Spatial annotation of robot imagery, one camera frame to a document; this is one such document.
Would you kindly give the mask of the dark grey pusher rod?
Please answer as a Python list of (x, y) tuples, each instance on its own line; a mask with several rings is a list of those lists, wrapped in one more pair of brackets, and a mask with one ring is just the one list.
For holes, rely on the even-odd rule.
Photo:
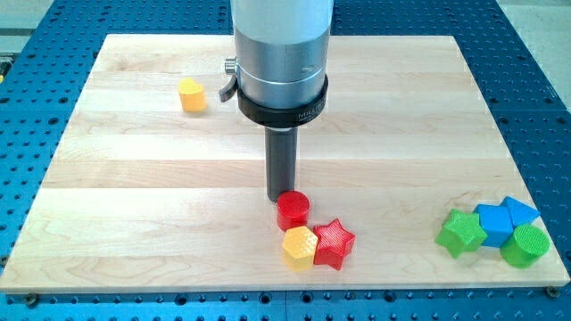
[(297, 128), (265, 128), (267, 196), (272, 202), (294, 190)]

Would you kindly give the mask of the black tool mount clamp ring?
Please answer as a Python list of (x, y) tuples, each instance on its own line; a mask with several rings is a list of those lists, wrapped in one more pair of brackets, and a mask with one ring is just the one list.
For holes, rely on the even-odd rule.
[(325, 109), (327, 101), (328, 77), (318, 96), (310, 103), (295, 108), (274, 109), (255, 103), (248, 98), (237, 84), (236, 76), (219, 90), (219, 100), (222, 103), (238, 95), (238, 108), (252, 122), (268, 128), (296, 128), (311, 122)]

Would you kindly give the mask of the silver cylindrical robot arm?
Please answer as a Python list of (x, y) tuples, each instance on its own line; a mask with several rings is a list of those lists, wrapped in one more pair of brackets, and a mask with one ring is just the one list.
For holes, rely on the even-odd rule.
[(324, 110), (333, 0), (234, 0), (236, 54), (225, 61), (222, 102), (265, 129), (267, 196), (294, 189), (297, 129)]

